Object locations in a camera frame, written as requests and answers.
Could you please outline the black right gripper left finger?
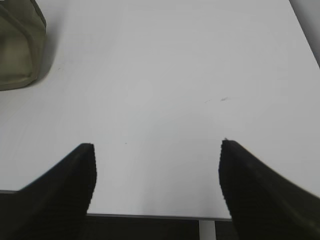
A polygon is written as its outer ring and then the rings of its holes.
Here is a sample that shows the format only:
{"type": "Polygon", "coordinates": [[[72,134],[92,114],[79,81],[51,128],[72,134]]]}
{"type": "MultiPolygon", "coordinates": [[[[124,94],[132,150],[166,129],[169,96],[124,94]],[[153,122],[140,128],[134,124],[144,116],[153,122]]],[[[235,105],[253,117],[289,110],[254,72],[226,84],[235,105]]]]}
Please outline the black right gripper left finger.
{"type": "Polygon", "coordinates": [[[22,189],[0,192],[0,238],[78,239],[96,182],[94,145],[82,143],[22,189]]]}

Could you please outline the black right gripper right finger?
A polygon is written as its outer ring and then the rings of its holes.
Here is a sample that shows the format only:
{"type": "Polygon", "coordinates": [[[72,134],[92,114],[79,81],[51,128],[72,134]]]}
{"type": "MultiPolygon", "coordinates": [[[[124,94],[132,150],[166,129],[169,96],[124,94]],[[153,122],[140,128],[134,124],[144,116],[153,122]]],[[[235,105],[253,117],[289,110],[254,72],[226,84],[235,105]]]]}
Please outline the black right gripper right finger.
{"type": "Polygon", "coordinates": [[[241,240],[318,240],[320,199],[224,139],[219,184],[241,240]]]}

